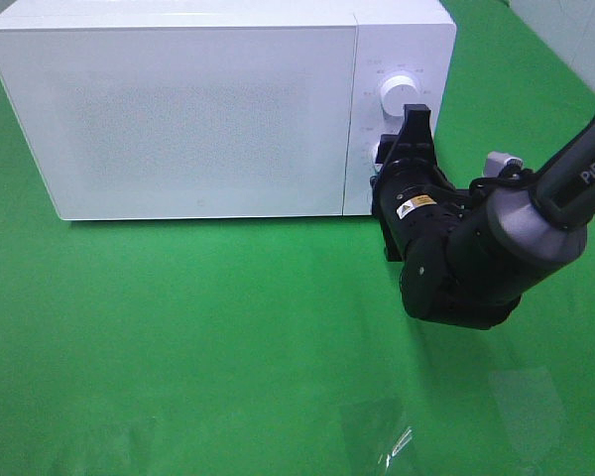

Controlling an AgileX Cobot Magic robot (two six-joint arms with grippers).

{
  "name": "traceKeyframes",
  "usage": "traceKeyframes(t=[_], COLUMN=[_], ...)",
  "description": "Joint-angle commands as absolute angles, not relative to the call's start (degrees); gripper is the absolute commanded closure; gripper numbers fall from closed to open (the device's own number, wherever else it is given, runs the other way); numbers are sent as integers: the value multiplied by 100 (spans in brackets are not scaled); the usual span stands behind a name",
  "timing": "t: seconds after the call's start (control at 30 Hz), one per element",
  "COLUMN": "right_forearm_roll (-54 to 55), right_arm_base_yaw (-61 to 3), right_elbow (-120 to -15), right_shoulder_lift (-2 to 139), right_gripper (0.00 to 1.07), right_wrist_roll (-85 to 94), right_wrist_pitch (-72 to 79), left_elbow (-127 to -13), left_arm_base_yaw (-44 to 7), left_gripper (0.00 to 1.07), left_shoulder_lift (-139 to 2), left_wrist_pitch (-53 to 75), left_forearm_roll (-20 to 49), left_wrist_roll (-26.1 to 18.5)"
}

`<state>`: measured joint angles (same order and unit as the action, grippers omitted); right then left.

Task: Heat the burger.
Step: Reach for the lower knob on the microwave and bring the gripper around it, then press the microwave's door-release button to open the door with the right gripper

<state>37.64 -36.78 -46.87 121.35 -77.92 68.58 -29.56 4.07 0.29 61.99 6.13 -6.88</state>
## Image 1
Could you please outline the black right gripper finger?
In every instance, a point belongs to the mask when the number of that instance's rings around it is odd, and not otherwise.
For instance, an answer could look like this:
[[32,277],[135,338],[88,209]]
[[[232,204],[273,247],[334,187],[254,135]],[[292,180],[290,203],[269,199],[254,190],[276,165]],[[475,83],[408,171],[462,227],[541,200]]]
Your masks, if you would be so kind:
[[431,111],[425,104],[406,104],[399,143],[415,148],[431,148]]
[[380,137],[379,153],[383,164],[394,163],[399,159],[396,144],[399,139],[397,134],[382,134]]

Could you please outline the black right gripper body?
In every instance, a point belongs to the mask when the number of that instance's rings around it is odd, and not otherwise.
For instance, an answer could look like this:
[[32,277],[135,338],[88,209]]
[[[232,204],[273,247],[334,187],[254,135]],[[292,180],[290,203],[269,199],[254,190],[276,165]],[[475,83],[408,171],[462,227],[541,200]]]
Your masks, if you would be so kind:
[[385,242],[386,259],[404,262],[415,241],[444,237],[469,208],[469,195],[448,181],[434,147],[397,145],[399,159],[371,177],[372,215]]

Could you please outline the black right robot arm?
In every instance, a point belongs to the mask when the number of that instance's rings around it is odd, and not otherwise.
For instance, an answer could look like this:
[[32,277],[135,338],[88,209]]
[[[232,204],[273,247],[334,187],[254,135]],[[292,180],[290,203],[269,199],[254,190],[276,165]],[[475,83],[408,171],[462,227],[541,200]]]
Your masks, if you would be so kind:
[[595,115],[540,169],[493,152],[463,189],[439,168],[423,104],[381,137],[372,213],[416,319],[489,329],[584,252],[595,215]]

